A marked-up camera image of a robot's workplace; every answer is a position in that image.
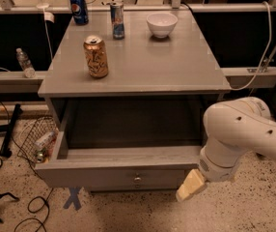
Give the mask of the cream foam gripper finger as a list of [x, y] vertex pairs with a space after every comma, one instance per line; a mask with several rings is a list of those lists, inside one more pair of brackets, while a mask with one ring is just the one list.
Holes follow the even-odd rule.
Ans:
[[176, 192], [178, 202], [192, 198], [195, 194], [202, 191], [205, 187], [206, 179], [199, 169], [192, 169]]

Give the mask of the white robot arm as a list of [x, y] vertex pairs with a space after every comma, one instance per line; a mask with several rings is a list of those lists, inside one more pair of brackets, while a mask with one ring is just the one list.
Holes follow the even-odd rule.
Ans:
[[176, 192], [179, 202], [207, 187], [208, 182], [232, 179], [239, 158], [248, 151], [276, 161], [276, 122], [266, 103], [255, 97], [221, 101], [211, 105], [203, 117], [207, 142], [199, 163]]

